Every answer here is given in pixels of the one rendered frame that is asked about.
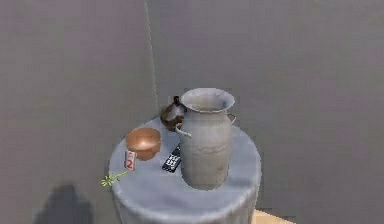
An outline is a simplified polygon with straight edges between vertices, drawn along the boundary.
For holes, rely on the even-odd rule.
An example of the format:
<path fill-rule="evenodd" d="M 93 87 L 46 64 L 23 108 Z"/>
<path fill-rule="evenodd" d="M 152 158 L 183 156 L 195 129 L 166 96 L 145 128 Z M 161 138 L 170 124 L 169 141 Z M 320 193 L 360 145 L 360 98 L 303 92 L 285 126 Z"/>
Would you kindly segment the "round grey side table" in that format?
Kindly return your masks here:
<path fill-rule="evenodd" d="M 122 176 L 112 185 L 122 224 L 251 224 L 261 180 L 261 158 L 249 136 L 232 128 L 233 152 L 226 181 L 214 190 L 187 185 L 179 170 L 162 165 L 179 143 L 158 118 L 144 124 L 162 136 L 161 150 L 148 161 L 124 168 L 126 144 L 119 143 L 109 173 Z"/>

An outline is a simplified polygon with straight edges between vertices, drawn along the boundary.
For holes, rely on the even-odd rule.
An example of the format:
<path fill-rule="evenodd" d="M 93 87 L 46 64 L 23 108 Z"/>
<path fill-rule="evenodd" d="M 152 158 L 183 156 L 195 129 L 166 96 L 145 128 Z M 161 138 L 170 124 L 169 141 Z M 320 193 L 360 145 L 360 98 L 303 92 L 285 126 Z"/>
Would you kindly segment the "black remote control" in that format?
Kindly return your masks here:
<path fill-rule="evenodd" d="M 177 145 L 175 149 L 172 151 L 172 153 L 168 156 L 164 164 L 162 165 L 162 169 L 167 172 L 174 173 L 178 168 L 180 162 L 181 162 L 180 145 Z"/>

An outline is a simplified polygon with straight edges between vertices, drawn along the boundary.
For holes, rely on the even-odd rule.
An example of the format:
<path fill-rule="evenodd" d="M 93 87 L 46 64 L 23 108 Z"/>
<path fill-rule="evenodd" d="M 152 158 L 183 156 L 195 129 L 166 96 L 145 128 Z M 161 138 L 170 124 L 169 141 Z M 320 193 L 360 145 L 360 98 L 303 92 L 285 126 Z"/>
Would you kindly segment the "brown round jar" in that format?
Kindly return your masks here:
<path fill-rule="evenodd" d="M 174 132 L 178 123 L 184 119 L 187 108 L 180 102 L 179 96 L 173 97 L 173 102 L 160 113 L 160 120 L 165 128 Z"/>

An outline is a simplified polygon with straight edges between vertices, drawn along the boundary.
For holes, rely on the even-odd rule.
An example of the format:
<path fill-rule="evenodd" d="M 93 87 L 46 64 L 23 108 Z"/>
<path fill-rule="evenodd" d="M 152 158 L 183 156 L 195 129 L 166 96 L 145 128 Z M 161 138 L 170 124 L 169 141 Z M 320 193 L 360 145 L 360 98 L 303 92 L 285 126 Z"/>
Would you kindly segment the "green plant sprig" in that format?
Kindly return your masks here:
<path fill-rule="evenodd" d="M 100 181 L 100 185 L 103 187 L 109 186 L 111 187 L 115 181 L 119 181 L 122 176 L 128 173 L 128 170 L 117 174 L 108 174 L 105 175 L 104 178 Z"/>

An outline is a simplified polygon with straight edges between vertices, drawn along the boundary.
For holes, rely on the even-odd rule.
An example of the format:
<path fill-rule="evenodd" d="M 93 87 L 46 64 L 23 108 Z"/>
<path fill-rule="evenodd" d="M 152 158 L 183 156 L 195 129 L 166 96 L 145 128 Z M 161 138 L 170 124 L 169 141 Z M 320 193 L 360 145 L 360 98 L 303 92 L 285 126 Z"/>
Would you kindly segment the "copper bowl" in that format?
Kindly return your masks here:
<path fill-rule="evenodd" d="M 125 141 L 126 148 L 135 152 L 137 159 L 147 161 L 160 151 L 162 138 L 157 129 L 138 128 L 129 132 Z"/>

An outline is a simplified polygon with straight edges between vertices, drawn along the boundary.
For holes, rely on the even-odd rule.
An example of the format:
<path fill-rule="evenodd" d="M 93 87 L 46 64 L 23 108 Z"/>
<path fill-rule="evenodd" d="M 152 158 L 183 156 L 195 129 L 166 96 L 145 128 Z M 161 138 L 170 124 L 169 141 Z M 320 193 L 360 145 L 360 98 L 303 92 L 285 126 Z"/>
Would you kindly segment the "grey metal milk can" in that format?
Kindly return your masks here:
<path fill-rule="evenodd" d="M 232 150 L 232 125 L 228 110 L 234 97 L 217 88 L 185 92 L 180 102 L 187 111 L 175 131 L 180 138 L 181 172 L 192 188 L 212 190 L 226 180 Z"/>

